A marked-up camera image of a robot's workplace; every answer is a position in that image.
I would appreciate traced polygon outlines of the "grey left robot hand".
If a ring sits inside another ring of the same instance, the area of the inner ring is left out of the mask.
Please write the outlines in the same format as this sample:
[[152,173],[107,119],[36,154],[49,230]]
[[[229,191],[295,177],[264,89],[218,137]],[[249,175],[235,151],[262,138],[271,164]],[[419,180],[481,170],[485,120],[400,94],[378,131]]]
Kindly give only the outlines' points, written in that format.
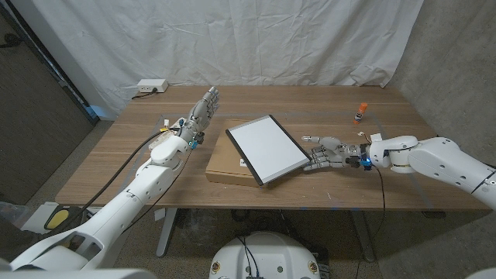
[[177,134],[185,140],[192,149],[203,144],[209,123],[219,107],[219,90],[211,87],[189,112],[184,125]]

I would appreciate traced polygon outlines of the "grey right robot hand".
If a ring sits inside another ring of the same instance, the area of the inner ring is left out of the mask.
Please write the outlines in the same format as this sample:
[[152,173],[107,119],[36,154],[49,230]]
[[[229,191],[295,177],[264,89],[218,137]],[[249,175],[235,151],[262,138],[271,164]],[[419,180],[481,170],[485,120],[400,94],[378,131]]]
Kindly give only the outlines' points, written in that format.
[[303,167],[304,171],[313,171],[325,167],[363,167],[366,171],[370,171],[372,168],[369,143],[347,144],[331,136],[303,136],[301,139],[305,142],[318,144],[317,147],[313,147],[308,151],[311,159]]

